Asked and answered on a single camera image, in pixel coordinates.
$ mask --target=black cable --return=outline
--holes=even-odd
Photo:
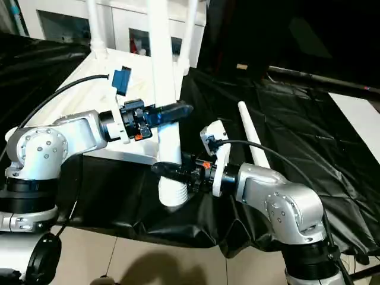
[[[289,164],[292,168],[294,168],[295,171],[297,171],[298,174],[301,175],[301,177],[306,181],[306,183],[308,184],[308,187],[311,188],[311,190],[313,190],[318,196],[319,194],[316,192],[315,188],[314,188],[314,185],[313,185],[313,182],[311,182],[311,180],[308,178],[308,176],[298,168],[298,166],[296,166],[293,162],[291,162],[289,159],[287,159],[286,157],[282,156],[281,154],[279,154],[278,152],[268,148],[268,147],[264,147],[263,145],[261,144],[257,144],[255,142],[252,142],[252,141],[242,141],[242,140],[223,140],[223,141],[217,141],[215,143],[215,146],[221,146],[223,144],[247,144],[247,145],[251,145],[253,147],[257,147],[257,148],[260,148],[276,157],[278,157],[279,159],[281,159],[282,161],[286,162],[287,164]],[[325,211],[325,208],[323,207],[323,216],[322,216],[322,222],[325,226],[325,230],[326,230],[326,235],[327,235],[327,240],[328,242],[330,243],[330,246],[331,247],[334,247],[334,239],[333,239],[333,234],[331,233],[331,226],[330,226],[330,223],[327,219],[327,214],[326,214],[326,211]],[[346,268],[344,267],[343,263],[342,263],[342,260],[340,258],[338,258],[337,260],[337,265],[339,267],[339,269],[341,270],[342,272],[342,275],[344,277],[344,281],[348,284],[348,285],[354,285],[349,273],[347,272]]]
[[[41,104],[39,104],[37,107],[35,107],[28,115],[27,117],[20,123],[20,125],[17,127],[17,129],[21,129],[21,128],[24,128],[25,125],[27,124],[27,122],[44,106],[46,105],[47,103],[49,103],[54,97],[56,97],[57,95],[61,94],[62,92],[68,90],[69,88],[79,84],[79,83],[82,83],[82,82],[85,82],[85,81],[88,81],[88,80],[92,80],[92,79],[98,79],[98,78],[109,78],[109,75],[105,75],[105,74],[99,74],[99,75],[91,75],[91,76],[88,76],[88,77],[84,77],[84,78],[81,78],[81,79],[78,79],[78,80],[75,80],[65,86],[63,86],[62,88],[56,90],[53,94],[51,94],[48,98],[46,98],[44,101],[41,102]],[[0,162],[2,161],[2,159],[4,158],[4,155],[7,151],[7,147],[5,147],[2,151],[2,153],[0,154]]]
[[[345,261],[344,259],[342,259],[342,261],[347,265],[347,267],[348,267],[347,271],[350,272],[350,264],[347,261]]]
[[[79,155],[79,167],[78,168],[79,168],[79,174],[78,174],[77,190],[75,192],[75,201],[71,207],[71,211],[70,211],[69,216],[66,218],[66,220],[62,224],[62,227],[59,229],[58,233],[55,235],[57,237],[60,236],[64,232],[66,227],[69,225],[69,223],[72,220],[72,217],[74,215],[74,211],[76,209],[76,206],[77,206],[77,202],[78,202],[78,198],[79,198],[79,194],[80,194],[80,191],[82,188],[82,182],[83,182],[83,154]]]

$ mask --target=orange part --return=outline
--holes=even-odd
[[[204,162],[203,163],[203,167],[206,168],[206,169],[210,169],[211,168],[211,163],[210,162]]]

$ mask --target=white bracket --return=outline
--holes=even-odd
[[[209,126],[205,127],[201,131],[201,139],[208,155],[216,155],[217,157],[217,160],[215,162],[216,171],[213,182],[213,195],[220,197],[221,179],[223,176],[224,168],[227,166],[230,159],[231,144],[223,144],[217,149],[217,151],[212,151],[208,146],[208,140],[212,137],[214,137],[214,139],[217,141],[228,140],[226,130],[221,120],[212,122]]]
[[[113,70],[112,72],[109,73],[109,75],[110,75],[109,82],[110,83],[113,81],[113,76],[115,74],[114,72],[115,72],[115,70]],[[119,136],[120,136],[120,139],[123,142],[123,144],[129,144],[131,142],[131,140],[129,139],[129,136],[126,133],[126,130],[124,128],[124,122],[123,122],[123,119],[121,118],[120,105],[119,105],[119,101],[118,101],[118,95],[116,93],[117,92],[116,87],[112,87],[112,85],[110,84],[109,85],[109,92],[110,93],[113,92],[113,94],[115,95],[115,96],[113,96],[112,94],[109,95],[109,106],[111,108],[113,120],[115,121],[116,129],[119,132]]]

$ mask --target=white pipe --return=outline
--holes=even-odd
[[[252,122],[251,116],[249,115],[247,106],[243,101],[240,101],[237,106],[239,107],[240,116],[242,117],[245,134],[248,141],[252,141],[257,144],[261,144],[259,136],[257,135],[254,123]],[[254,159],[255,165],[271,168],[265,155],[265,152],[256,147],[249,147],[251,149],[252,158]]]
[[[194,34],[195,18],[197,16],[198,0],[188,0],[188,3],[185,34],[182,39],[178,58],[178,67],[183,71],[183,76],[188,75],[190,69],[189,56],[192,37]]]
[[[176,102],[167,9],[167,0],[148,0],[149,41],[156,107]],[[182,164],[178,123],[161,126],[158,133],[159,161]],[[188,198],[186,184],[161,177],[159,197],[163,205],[181,205]]]
[[[88,10],[88,22],[91,32],[91,51],[95,53],[97,59],[107,57],[107,49],[102,36],[100,35],[99,18],[97,15],[97,4],[95,0],[86,0]]]

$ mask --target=metal rod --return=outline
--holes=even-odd
[[[325,77],[325,76],[310,74],[310,73],[301,72],[301,71],[295,71],[295,70],[291,70],[291,69],[287,69],[287,68],[281,68],[281,67],[272,66],[272,65],[269,66],[268,70],[272,71],[272,72],[276,72],[276,73],[288,74],[288,75],[292,75],[295,77],[307,78],[310,80],[319,81],[319,82],[323,82],[323,83],[336,84],[336,85],[356,88],[356,89],[365,90],[368,92],[380,94],[380,89],[378,89],[378,88],[373,88],[373,87],[369,87],[369,86],[365,86],[365,85],[361,85],[361,84],[351,83],[351,82],[343,81],[343,80],[339,80],[339,79],[333,79],[333,78],[329,78],[329,77]]]

